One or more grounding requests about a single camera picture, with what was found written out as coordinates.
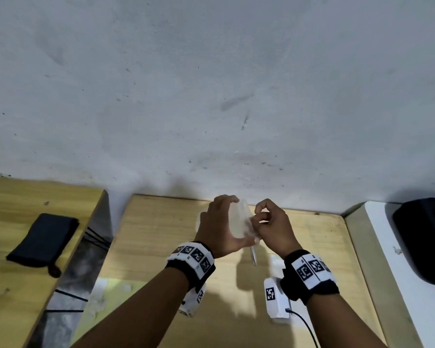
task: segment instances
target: person's right hand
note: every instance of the person's right hand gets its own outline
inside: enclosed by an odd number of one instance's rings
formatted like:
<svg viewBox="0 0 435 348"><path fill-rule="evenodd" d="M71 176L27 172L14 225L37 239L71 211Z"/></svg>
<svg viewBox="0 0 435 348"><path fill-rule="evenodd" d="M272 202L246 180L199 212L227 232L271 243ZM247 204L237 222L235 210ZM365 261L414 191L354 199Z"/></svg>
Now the person's right hand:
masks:
<svg viewBox="0 0 435 348"><path fill-rule="evenodd" d="M289 217L270 199L260 201L255 207L251 224L266 245L282 259L295 250L302 249L293 233Z"/></svg>

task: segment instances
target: forearm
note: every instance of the forearm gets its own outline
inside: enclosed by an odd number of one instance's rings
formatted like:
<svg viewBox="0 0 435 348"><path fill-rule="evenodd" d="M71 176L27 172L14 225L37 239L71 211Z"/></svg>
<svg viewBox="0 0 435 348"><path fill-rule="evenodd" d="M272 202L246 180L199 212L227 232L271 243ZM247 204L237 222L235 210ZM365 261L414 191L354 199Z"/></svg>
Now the forearm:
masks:
<svg viewBox="0 0 435 348"><path fill-rule="evenodd" d="M72 347L157 347L188 289L187 277L166 268Z"/></svg>
<svg viewBox="0 0 435 348"><path fill-rule="evenodd" d="M340 294L314 294L307 310L322 348L386 348Z"/></svg>

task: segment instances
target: person's left hand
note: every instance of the person's left hand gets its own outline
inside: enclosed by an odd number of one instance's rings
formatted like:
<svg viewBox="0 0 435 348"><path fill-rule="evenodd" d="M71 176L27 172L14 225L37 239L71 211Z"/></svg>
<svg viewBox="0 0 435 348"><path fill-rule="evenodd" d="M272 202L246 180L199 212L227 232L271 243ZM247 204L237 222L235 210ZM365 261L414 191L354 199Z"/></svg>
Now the person's left hand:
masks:
<svg viewBox="0 0 435 348"><path fill-rule="evenodd" d="M200 214L195 241L206 244L215 259L255 245L254 237L235 238L229 229L229 207L238 201L235 195L219 195L210 203L208 211Z"/></svg>

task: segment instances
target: hand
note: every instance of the hand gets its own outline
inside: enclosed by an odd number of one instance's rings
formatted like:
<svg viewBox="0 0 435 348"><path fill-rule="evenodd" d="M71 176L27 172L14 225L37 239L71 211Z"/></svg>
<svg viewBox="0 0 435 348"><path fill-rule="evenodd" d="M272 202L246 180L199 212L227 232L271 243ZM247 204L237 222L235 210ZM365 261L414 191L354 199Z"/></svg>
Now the hand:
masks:
<svg viewBox="0 0 435 348"><path fill-rule="evenodd" d="M200 214L195 241L206 244L215 259L255 245L254 237L235 238L229 229L229 207L238 201L235 195L219 195L210 203L208 211Z"/></svg>
<svg viewBox="0 0 435 348"><path fill-rule="evenodd" d="M295 234L289 217L270 199L259 202L255 207L255 216L251 224L266 245L282 259L295 250L302 249Z"/></svg>

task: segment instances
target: wooden desk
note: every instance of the wooden desk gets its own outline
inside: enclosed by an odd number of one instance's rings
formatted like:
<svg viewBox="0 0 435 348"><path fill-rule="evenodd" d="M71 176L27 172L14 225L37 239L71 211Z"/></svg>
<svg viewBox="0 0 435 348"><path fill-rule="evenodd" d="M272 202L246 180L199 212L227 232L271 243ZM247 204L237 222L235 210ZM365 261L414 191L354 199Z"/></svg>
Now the wooden desk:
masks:
<svg viewBox="0 0 435 348"><path fill-rule="evenodd" d="M43 212L71 216L80 225L57 266L64 271L104 190L56 182L0 177L0 347L26 345L58 279L46 268L35 269L5 260Z"/></svg>
<svg viewBox="0 0 435 348"><path fill-rule="evenodd" d="M178 244L194 238L197 214L207 203L134 195L99 279L150 280L164 268L166 257ZM342 296L383 338L343 219L306 211L286 212L300 243L322 256L337 277ZM313 347L301 322L294 321L292 326L271 322L263 281L270 276L268 257L272 252L264 245L256 252L256 267L249 249L216 260L216 271L206 283L197 315L192 319L176 315L160 347Z"/></svg>

